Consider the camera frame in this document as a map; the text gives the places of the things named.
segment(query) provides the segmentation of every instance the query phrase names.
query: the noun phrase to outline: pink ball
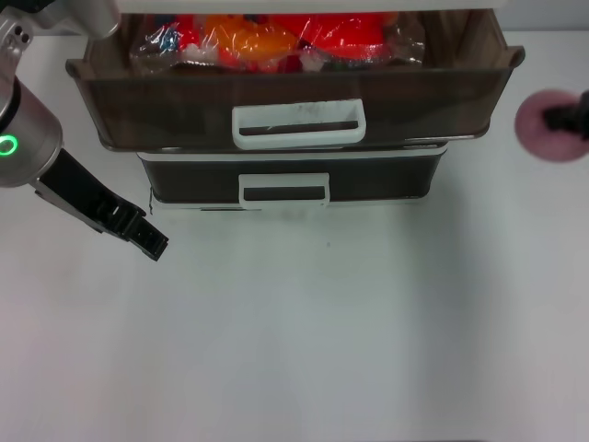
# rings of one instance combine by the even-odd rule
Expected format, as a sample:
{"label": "pink ball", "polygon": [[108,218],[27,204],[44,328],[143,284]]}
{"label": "pink ball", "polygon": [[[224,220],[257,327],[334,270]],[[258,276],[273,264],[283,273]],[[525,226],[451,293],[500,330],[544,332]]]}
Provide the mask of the pink ball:
{"label": "pink ball", "polygon": [[579,104],[580,98],[558,90],[544,90],[527,99],[517,112],[515,133],[525,149],[536,157],[553,162],[568,162],[589,153],[589,142],[578,134],[551,131],[544,122],[544,111]]}

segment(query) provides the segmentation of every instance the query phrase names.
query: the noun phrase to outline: black object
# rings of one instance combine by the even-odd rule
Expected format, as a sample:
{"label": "black object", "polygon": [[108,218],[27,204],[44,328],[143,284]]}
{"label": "black object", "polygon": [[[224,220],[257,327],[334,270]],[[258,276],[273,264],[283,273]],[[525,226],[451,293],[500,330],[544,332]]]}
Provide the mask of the black object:
{"label": "black object", "polygon": [[12,6],[29,14],[41,12],[55,0],[0,0],[0,12],[7,6]]}
{"label": "black object", "polygon": [[98,233],[129,241],[154,261],[166,249],[167,237],[144,219],[144,210],[107,189],[65,150],[60,151],[39,183],[35,187],[41,198]]}
{"label": "black object", "polygon": [[264,23],[264,21],[266,20],[266,18],[264,18],[264,17],[261,17],[261,16],[260,16],[260,15],[258,15],[258,14],[245,14],[245,15],[243,16],[243,18],[244,18],[245,20],[251,21],[251,22],[253,22],[253,23],[257,23],[257,24],[259,24],[259,25],[263,24],[263,23]]}
{"label": "black object", "polygon": [[[161,203],[197,204],[207,208],[239,205],[239,175],[328,173],[332,203],[391,201],[418,199],[430,190],[433,175],[442,157],[432,154],[421,157],[341,158],[335,153],[330,159],[286,160],[283,154],[267,154],[260,160],[242,161],[157,161],[142,158],[153,186],[154,197]],[[278,195],[255,194],[251,200],[311,200],[322,197],[314,190],[296,188],[263,190]]]}
{"label": "black object", "polygon": [[579,134],[589,140],[589,91],[581,96],[576,106],[561,106],[544,112],[544,121],[551,131]]}
{"label": "black object", "polygon": [[156,28],[161,28],[162,26],[169,25],[170,23],[174,23],[176,21],[176,16],[173,14],[156,14],[154,16],[154,23]]}

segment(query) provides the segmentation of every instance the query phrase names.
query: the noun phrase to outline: toy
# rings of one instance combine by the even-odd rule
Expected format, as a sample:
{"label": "toy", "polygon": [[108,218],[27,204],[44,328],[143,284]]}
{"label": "toy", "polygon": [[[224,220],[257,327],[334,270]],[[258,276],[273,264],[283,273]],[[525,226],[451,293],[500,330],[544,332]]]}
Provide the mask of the toy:
{"label": "toy", "polygon": [[176,30],[179,34],[179,46],[181,51],[186,50],[189,45],[201,46],[201,36],[199,30],[194,26],[194,16],[178,16],[178,25]]}
{"label": "toy", "polygon": [[397,13],[272,15],[270,20],[320,52],[347,60],[389,59],[383,28],[397,22]]}
{"label": "toy", "polygon": [[175,25],[166,25],[161,29],[157,40],[161,52],[175,52],[179,47],[180,35],[176,31]]}
{"label": "toy", "polygon": [[258,21],[244,16],[208,16],[204,25],[203,44],[231,54],[245,63],[267,64],[291,53],[298,39],[280,25],[265,20]]}

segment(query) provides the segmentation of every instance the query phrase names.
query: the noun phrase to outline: closed drawer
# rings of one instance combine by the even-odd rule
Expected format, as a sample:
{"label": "closed drawer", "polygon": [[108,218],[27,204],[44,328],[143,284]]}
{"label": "closed drawer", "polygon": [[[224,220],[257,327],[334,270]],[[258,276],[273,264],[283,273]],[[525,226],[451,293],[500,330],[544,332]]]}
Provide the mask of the closed drawer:
{"label": "closed drawer", "polygon": [[363,138],[326,148],[477,137],[486,133],[510,75],[525,57],[523,48],[506,45],[492,11],[435,11],[421,13],[427,53],[420,68],[282,75],[192,68],[139,76],[128,50],[141,19],[125,16],[115,35],[89,43],[84,60],[67,64],[100,139],[112,150],[237,153],[235,107],[353,99],[363,105]]}
{"label": "closed drawer", "polygon": [[422,198],[445,147],[307,154],[139,154],[159,202],[256,209]]}

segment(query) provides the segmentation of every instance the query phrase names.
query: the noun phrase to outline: plastic bag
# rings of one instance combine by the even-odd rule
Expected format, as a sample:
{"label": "plastic bag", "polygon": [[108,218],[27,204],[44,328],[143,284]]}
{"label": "plastic bag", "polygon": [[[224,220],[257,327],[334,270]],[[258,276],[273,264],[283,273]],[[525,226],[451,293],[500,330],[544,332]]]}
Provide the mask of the plastic bag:
{"label": "plastic bag", "polygon": [[423,48],[411,13],[148,16],[130,56],[144,73],[179,64],[282,73],[420,64]]}

